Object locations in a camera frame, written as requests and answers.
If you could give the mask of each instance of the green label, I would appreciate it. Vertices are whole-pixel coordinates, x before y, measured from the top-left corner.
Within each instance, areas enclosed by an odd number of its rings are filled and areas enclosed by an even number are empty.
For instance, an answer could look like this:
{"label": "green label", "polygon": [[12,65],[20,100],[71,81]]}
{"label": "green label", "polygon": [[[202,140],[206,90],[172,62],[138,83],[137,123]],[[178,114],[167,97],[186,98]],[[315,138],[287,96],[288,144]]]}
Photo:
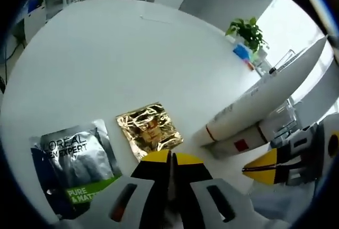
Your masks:
{"label": "green label", "polygon": [[84,202],[91,201],[93,196],[95,196],[98,192],[106,188],[118,178],[119,176],[112,177],[108,180],[87,184],[81,187],[68,188],[66,189],[66,192],[73,204],[82,204]]}

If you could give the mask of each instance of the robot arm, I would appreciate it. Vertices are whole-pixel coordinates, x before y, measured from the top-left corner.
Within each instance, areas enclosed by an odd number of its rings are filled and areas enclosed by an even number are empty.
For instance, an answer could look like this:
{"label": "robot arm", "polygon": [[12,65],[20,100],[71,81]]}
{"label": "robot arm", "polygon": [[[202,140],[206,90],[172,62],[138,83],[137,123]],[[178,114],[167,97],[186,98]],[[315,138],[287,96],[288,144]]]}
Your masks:
{"label": "robot arm", "polygon": [[298,130],[246,164],[243,174],[261,183],[296,186],[323,177],[339,150],[339,114]]}
{"label": "robot arm", "polygon": [[122,176],[98,193],[86,213],[56,228],[162,228],[172,158],[183,228],[289,227],[256,213],[248,196],[213,179],[200,159],[160,151],[144,157],[131,177]]}

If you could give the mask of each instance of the white cabinet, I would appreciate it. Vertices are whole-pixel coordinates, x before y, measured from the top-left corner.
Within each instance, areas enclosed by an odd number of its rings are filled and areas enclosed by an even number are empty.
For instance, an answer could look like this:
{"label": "white cabinet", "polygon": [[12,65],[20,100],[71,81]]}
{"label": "white cabinet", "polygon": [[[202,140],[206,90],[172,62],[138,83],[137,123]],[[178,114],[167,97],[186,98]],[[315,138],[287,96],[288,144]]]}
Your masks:
{"label": "white cabinet", "polygon": [[44,5],[36,8],[24,18],[26,42],[29,43],[34,35],[46,24],[46,8]]}

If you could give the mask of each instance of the office desk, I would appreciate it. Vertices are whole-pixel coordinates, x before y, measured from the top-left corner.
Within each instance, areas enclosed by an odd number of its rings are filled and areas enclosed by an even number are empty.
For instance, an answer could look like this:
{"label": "office desk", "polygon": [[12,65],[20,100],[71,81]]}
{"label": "office desk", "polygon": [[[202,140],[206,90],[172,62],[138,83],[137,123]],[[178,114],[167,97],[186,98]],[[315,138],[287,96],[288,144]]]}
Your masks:
{"label": "office desk", "polygon": [[142,1],[75,3],[41,28],[11,73],[0,115],[4,151],[28,200],[53,223],[29,138],[102,118],[128,175],[137,161],[115,117],[160,102],[184,138],[174,151],[200,157],[214,177],[246,192],[252,181],[241,168],[264,150],[217,161],[191,136],[258,79],[222,31],[191,15]]}

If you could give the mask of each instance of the window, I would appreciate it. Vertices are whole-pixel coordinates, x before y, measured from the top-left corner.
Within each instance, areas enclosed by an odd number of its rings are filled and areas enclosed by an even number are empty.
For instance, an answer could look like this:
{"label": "window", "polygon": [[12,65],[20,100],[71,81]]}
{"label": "window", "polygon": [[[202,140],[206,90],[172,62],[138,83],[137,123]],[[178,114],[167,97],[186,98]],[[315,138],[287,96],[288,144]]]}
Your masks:
{"label": "window", "polygon": [[[298,53],[324,37],[311,17],[292,0],[274,0],[260,16],[257,24],[263,31],[264,40],[269,44],[266,59],[272,66],[289,50]],[[327,42],[318,63],[291,96],[295,103],[317,84],[332,60],[333,51]]]}
{"label": "window", "polygon": [[327,115],[339,112],[339,99],[332,105],[332,107],[318,120],[318,123],[322,121]]}

